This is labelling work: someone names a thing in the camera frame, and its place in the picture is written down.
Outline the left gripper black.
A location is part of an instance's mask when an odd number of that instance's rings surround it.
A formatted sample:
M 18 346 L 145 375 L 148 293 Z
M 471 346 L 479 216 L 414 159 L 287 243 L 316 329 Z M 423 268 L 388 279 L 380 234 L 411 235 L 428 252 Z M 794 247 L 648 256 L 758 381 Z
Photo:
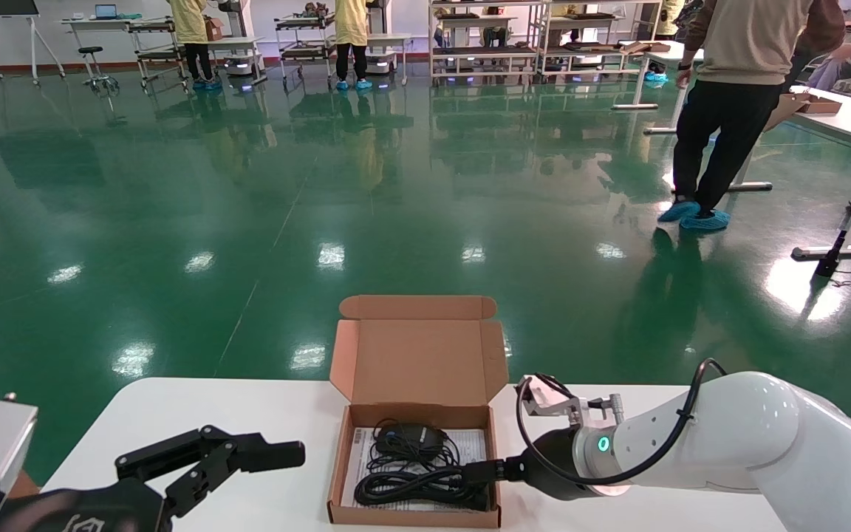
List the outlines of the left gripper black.
M 173 518 L 185 517 L 236 472 L 304 463 L 300 441 L 269 443 L 259 432 L 229 434 L 206 425 L 116 458 L 119 480 L 107 487 L 7 499 L 0 531 L 170 531 Z M 187 467 L 165 492 L 145 483 Z

